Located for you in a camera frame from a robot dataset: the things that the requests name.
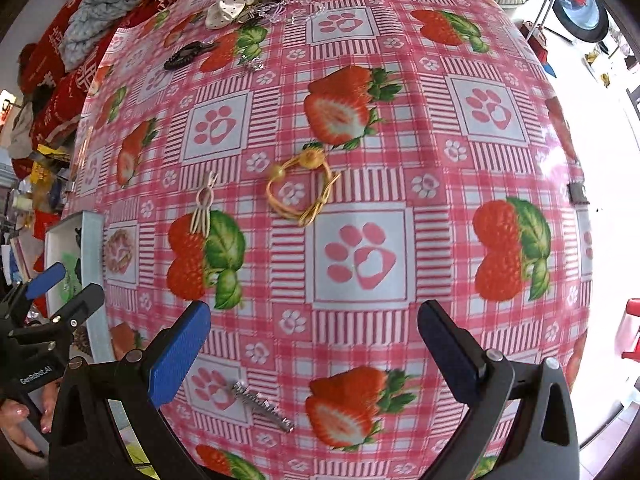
yellow hair tie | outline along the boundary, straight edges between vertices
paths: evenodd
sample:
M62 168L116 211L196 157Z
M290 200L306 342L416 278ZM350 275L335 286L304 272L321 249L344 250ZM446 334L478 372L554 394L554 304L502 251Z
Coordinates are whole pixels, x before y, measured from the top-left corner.
M318 199L304 211L297 211L285 206L282 202L277 200L271 192L271 184L282 180L286 175L286 169L291 166L295 166L296 164L307 170L315 170L316 168L320 168L320 166L324 169L324 187L322 188L322 193ZM319 148L305 148L302 150L302 153L290 158L282 165L275 164L271 167L271 175L267 182L267 200L271 207L273 207L276 213L280 216L290 220L297 220L300 227L306 227L316 219L316 216L318 216L322 206L329 201L331 188L339 178L340 173L332 173L331 167L327 163L322 150Z

yellow bead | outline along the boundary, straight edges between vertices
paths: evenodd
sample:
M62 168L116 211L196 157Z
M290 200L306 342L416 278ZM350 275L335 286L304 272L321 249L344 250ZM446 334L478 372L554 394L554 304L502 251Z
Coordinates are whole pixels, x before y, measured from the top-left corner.
M274 164L270 169L272 180L282 180L285 176L284 168L279 164Z
M298 155L298 164L307 170L314 170L322 166L324 152L318 148L307 148Z

tablecloth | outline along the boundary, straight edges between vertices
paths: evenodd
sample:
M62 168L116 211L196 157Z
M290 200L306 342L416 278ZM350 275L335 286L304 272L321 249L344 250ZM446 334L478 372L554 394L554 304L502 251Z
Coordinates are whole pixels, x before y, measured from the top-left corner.
M465 413L418 334L425 300L484 348L556 357L572 383L593 252L566 186L583 174L545 72L500 8L303 0L293 21L207 30L213 1L116 33L82 112L68 208L106 217L111 326L150 340L188 299L209 304L209 338L162 408L196 460L239 479L418 478ZM221 46L164 70L194 40ZM247 70L254 57L263 70ZM270 166L309 142L340 178L302 228L265 188ZM205 239L188 228L210 171ZM303 208L321 186L317 171L288 172L274 193ZM235 381L294 431L235 400Z

metal bolt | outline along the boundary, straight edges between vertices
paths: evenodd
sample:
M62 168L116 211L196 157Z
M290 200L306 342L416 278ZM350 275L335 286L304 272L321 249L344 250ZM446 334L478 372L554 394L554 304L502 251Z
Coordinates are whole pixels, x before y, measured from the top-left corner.
M556 359L555 357L547 357L545 359L545 363L552 370L558 370L558 368L560 367L560 363L558 362L558 359Z
M139 348L129 350L125 357L130 363L137 363L138 361L140 361L140 359L142 359L142 350L140 350Z
M72 358L71 361L69 361L69 368L71 368L72 370L77 370L85 362L86 361L83 358L81 358L80 356L76 356Z
M502 352L500 352L499 350L496 350L495 348L489 348L486 351L486 356L491 359L491 361L494 361L496 363L502 361L504 359L504 355L502 355Z

round black object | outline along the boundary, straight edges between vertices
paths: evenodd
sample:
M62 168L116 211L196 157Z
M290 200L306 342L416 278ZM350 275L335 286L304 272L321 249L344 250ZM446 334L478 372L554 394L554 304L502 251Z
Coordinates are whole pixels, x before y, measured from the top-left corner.
M602 0L556 0L553 9L562 26L579 40L598 43L609 31Z

